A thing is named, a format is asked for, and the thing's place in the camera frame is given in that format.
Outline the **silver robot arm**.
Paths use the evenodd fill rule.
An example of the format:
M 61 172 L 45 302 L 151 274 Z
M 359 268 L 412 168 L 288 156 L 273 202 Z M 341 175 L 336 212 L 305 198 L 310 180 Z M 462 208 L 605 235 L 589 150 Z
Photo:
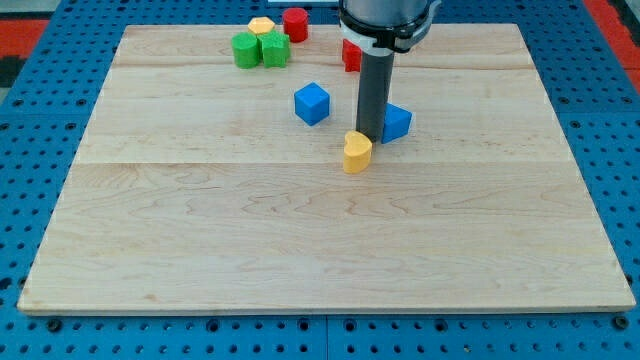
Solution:
M 426 37 L 441 5 L 441 0 L 340 0 L 340 28 L 369 55 L 407 53 Z

